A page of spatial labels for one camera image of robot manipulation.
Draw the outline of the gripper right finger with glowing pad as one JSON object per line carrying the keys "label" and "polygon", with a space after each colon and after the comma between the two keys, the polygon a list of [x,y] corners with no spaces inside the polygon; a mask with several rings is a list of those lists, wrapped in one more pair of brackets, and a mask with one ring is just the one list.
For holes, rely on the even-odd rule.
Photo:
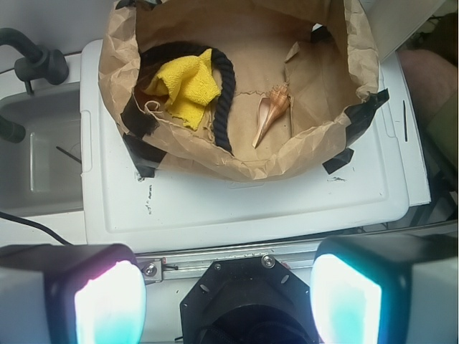
{"label": "gripper right finger with glowing pad", "polygon": [[458,238],[331,236],[317,251],[310,299],[324,343],[457,343]]}

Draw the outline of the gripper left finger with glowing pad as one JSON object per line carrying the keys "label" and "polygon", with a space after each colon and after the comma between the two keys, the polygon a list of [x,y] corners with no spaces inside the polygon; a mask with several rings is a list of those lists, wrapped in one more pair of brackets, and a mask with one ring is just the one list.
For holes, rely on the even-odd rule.
{"label": "gripper left finger with glowing pad", "polygon": [[145,317],[124,244],[1,248],[2,343],[139,343]]}

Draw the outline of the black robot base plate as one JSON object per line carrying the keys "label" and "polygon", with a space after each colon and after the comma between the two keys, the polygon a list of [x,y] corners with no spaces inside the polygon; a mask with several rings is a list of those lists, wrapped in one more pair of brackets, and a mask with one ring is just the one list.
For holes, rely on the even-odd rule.
{"label": "black robot base plate", "polygon": [[284,267],[208,269],[180,303],[184,343],[318,343],[310,288]]}

